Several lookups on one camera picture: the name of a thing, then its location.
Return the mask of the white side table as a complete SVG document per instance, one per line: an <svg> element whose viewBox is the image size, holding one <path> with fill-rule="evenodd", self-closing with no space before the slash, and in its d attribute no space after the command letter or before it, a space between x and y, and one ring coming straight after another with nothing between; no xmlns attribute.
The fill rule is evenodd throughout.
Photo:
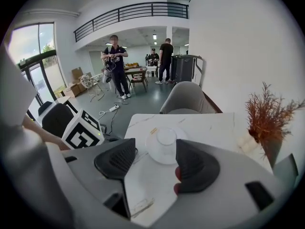
<svg viewBox="0 0 305 229"><path fill-rule="evenodd" d="M54 102L56 104L64 104L67 105L72 111L74 111L74 113L78 113L78 110L70 103L70 96L64 96L64 97L60 97L57 100L55 100Z"/></svg>

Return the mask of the black metal railing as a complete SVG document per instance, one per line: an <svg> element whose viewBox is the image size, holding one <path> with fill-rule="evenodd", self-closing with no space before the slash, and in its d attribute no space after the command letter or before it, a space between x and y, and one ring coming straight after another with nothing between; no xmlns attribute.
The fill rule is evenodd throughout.
<svg viewBox="0 0 305 229"><path fill-rule="evenodd" d="M142 2L122 6L105 12L77 28L73 32L75 41L78 42L99 29L121 21L154 16L189 19L189 6L177 2Z"/></svg>

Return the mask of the white marble table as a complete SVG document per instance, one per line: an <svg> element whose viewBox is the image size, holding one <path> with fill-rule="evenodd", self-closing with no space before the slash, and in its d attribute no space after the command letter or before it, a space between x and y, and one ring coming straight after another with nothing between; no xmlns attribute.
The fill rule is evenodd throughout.
<svg viewBox="0 0 305 229"><path fill-rule="evenodd" d="M238 141L246 132L245 120L234 113L135 114L125 134L125 138L135 138L138 149L124 182L132 223L144 227L143 217L150 207L170 205L176 200L173 190L178 181L174 174L176 165L156 162L145 145L150 132L161 126L181 128L189 141L246 155L273 174L268 159L263 157L263 149L246 154L239 148Z"/></svg>

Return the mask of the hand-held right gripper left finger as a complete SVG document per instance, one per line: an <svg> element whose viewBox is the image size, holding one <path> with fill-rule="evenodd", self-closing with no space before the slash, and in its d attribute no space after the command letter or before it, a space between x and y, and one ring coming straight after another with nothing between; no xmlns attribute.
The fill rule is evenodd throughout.
<svg viewBox="0 0 305 229"><path fill-rule="evenodd" d="M109 210L130 220L124 178L137 154L135 138L63 152L80 183Z"/></svg>

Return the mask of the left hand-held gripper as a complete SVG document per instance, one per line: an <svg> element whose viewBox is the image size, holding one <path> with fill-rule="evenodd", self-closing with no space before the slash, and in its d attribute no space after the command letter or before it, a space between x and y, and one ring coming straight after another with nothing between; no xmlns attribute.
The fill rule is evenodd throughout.
<svg viewBox="0 0 305 229"><path fill-rule="evenodd" d="M70 149L97 146L105 140L98 119L83 109L68 123L61 139Z"/></svg>

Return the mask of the dark wooden table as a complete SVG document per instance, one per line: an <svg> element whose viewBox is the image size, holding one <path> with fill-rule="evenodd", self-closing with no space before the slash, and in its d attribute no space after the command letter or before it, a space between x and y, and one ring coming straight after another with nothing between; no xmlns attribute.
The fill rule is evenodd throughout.
<svg viewBox="0 0 305 229"><path fill-rule="evenodd" d="M148 89L148 81L146 79L147 67L128 68L124 69L129 83L129 90L135 87L136 83L141 83L144 86L145 92Z"/></svg>

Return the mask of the open cardboard box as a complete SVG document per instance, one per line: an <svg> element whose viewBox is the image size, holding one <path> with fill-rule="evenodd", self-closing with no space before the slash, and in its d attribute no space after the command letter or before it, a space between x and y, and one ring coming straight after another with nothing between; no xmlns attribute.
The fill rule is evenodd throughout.
<svg viewBox="0 0 305 229"><path fill-rule="evenodd" d="M83 76L81 67L72 69L71 73L73 80L79 80Z"/></svg>

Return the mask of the grey round device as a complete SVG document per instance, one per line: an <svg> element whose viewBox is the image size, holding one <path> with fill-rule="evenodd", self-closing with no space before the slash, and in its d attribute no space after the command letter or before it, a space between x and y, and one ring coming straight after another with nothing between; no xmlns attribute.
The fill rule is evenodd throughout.
<svg viewBox="0 0 305 229"><path fill-rule="evenodd" d="M105 68L103 71L102 82L109 83L111 80L112 80L112 74L107 68Z"/></svg>

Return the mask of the person's white shirt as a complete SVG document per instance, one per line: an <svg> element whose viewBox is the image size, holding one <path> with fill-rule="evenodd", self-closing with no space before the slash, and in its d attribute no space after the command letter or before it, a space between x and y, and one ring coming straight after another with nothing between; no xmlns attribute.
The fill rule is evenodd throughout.
<svg viewBox="0 0 305 229"><path fill-rule="evenodd" d="M21 125L37 91L13 64L4 45L0 46L0 124Z"/></svg>

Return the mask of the white ceramic plate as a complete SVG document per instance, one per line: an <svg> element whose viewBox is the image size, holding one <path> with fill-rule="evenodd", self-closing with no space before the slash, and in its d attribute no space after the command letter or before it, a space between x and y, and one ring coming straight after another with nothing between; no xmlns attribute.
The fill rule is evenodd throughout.
<svg viewBox="0 0 305 229"><path fill-rule="evenodd" d="M187 134L175 126L154 128L146 139L146 149L150 157L163 165L174 165L176 161L176 141L187 140Z"/></svg>

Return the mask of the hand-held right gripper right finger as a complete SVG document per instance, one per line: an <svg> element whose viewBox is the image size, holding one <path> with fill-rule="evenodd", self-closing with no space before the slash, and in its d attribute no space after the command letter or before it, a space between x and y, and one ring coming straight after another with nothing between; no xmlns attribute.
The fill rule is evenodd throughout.
<svg viewBox="0 0 305 229"><path fill-rule="evenodd" d="M176 161L176 200L150 207L145 229L260 229L292 192L246 155L203 143L177 140Z"/></svg>

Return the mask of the grey upholstered chair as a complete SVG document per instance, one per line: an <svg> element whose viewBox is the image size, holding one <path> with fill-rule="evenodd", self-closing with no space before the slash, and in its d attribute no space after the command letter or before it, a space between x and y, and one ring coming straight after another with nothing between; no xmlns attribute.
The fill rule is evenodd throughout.
<svg viewBox="0 0 305 229"><path fill-rule="evenodd" d="M160 114L218 114L219 107L192 82L180 82L174 86L160 109Z"/></svg>

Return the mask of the grey wheeled machine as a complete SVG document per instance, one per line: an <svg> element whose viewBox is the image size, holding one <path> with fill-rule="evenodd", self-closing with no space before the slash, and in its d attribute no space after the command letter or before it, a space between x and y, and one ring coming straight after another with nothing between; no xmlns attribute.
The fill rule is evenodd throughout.
<svg viewBox="0 0 305 229"><path fill-rule="evenodd" d="M170 79L174 84L188 81L202 87L205 69L206 61L201 56L174 55L172 56Z"/></svg>

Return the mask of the reddish potted plant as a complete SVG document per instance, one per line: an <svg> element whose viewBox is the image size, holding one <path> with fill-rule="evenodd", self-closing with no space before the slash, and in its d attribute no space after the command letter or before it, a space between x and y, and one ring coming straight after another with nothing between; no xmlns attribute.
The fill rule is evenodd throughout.
<svg viewBox="0 0 305 229"><path fill-rule="evenodd" d="M297 110L305 108L305 99L291 100L283 104L284 98L270 91L270 85L263 82L262 93L250 93L245 102L248 128L240 137L238 146L244 153L263 149L263 157L274 166L281 144L291 131L287 129Z"/></svg>

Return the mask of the person's left forearm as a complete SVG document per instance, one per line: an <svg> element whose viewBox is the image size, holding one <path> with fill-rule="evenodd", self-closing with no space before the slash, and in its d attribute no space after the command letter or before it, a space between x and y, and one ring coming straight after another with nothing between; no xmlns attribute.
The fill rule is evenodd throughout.
<svg viewBox="0 0 305 229"><path fill-rule="evenodd" d="M56 144L61 151L69 150L69 147L64 144L60 137L57 137L49 133L48 131L42 129L40 126L35 124L34 121L32 121L27 115L25 115L22 125L24 126L24 128L37 133L44 142Z"/></svg>

